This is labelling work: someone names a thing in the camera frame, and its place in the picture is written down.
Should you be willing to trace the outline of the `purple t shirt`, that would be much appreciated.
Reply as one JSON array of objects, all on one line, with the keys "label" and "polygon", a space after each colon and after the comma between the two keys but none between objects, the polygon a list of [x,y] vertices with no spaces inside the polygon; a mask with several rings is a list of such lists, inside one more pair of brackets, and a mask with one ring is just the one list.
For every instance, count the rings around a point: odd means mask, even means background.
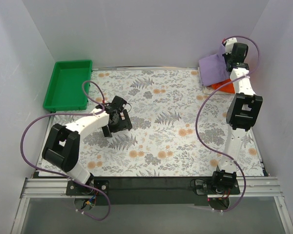
[{"label": "purple t shirt", "polygon": [[211,86],[229,79],[226,62],[223,57],[225,46],[220,45],[216,54],[209,55],[199,60],[199,71],[203,86]]}]

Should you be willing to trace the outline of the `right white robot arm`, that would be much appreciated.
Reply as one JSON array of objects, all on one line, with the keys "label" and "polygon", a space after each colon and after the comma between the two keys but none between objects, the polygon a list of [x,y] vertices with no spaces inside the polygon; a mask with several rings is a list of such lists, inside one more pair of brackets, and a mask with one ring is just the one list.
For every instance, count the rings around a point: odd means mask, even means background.
[{"label": "right white robot arm", "polygon": [[235,95],[227,111],[228,137],[224,153],[212,175],[212,188],[217,193],[228,193],[237,187],[238,166],[243,138],[256,123],[263,98],[254,92],[249,76],[249,66],[244,63],[249,47],[236,38],[223,42],[226,72],[230,75]]}]

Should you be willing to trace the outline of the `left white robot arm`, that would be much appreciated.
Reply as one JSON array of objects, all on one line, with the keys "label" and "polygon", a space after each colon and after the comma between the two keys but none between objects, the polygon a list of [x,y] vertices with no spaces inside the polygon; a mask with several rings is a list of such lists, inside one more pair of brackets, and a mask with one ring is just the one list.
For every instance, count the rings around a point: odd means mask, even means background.
[{"label": "left white robot arm", "polygon": [[98,129],[102,129],[105,137],[131,130],[126,105],[127,101],[115,96],[110,103],[97,105],[89,116],[65,125],[54,124],[42,151],[42,158],[65,172],[76,184],[94,186],[94,176],[79,162],[80,142]]}]

